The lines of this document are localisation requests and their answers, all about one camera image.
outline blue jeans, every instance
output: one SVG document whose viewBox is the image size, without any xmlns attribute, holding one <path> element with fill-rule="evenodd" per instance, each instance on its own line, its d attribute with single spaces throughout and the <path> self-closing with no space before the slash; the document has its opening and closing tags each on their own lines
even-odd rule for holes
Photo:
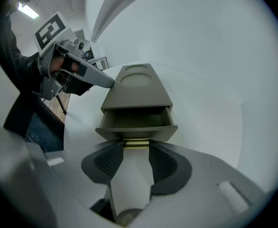
<svg viewBox="0 0 278 228">
<path fill-rule="evenodd" d="M 38 144 L 43 152 L 64 150 L 64 140 L 45 124 L 37 113 L 32 115 L 25 141 Z"/>
</svg>

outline round table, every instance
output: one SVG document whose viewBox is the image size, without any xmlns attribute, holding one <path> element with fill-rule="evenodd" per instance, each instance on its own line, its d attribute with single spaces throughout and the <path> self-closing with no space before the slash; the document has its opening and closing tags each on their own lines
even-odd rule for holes
<svg viewBox="0 0 278 228">
<path fill-rule="evenodd" d="M 148 63 L 136 61 L 125 65 Z M 242 140 L 240 103 L 187 73 L 151 63 L 173 102 L 178 130 L 168 143 L 214 155 L 237 167 Z M 121 66 L 104 70 L 113 79 Z M 71 95 L 67 109 L 64 148 L 94 145 L 105 139 L 95 132 L 103 118 L 101 105 L 109 89 L 93 86 L 82 96 Z"/>
</svg>

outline white table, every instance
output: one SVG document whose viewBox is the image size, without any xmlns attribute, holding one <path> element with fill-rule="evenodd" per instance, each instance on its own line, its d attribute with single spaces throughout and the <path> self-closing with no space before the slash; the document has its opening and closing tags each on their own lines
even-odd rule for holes
<svg viewBox="0 0 278 228">
<path fill-rule="evenodd" d="M 154 63 L 151 65 L 173 102 L 171 115 L 179 127 L 168 142 L 214 155 L 236 168 L 242 140 L 239 102 L 187 73 Z M 104 72 L 115 78 L 121 67 Z M 105 141 L 95 128 L 101 124 L 103 113 L 100 108 L 108 91 L 94 86 L 82 96 L 71 95 L 65 123 L 65 150 Z"/>
<path fill-rule="evenodd" d="M 189 74 L 154 63 L 152 66 L 173 102 L 171 115 L 179 127 L 168 142 L 217 156 L 236 168 L 242 139 L 240 104 Z M 105 72 L 115 78 L 121 67 Z M 65 151 L 105 141 L 95 128 L 102 121 L 100 107 L 108 91 L 94 86 L 82 96 L 71 95 L 65 123 Z M 123 162 L 111 181 L 117 215 L 126 209 L 144 209 L 149 203 L 153 175 L 148 156 L 148 149 L 124 150 Z"/>
</svg>

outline gray plastic housing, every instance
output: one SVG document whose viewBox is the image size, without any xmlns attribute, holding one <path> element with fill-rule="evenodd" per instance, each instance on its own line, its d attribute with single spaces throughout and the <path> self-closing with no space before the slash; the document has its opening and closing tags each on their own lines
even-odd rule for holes
<svg viewBox="0 0 278 228">
<path fill-rule="evenodd" d="M 170 111 L 173 103 L 150 64 L 122 67 L 101 107 L 96 132 L 106 140 L 151 138 L 168 141 L 178 129 Z"/>
</svg>

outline drawer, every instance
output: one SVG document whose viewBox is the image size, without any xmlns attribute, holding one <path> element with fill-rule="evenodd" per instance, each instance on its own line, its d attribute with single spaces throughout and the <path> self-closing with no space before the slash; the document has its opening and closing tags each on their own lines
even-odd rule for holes
<svg viewBox="0 0 278 228">
<path fill-rule="evenodd" d="M 158 106 L 106 110 L 96 132 L 106 140 L 151 138 L 168 141 L 177 129 L 169 108 Z"/>
</svg>

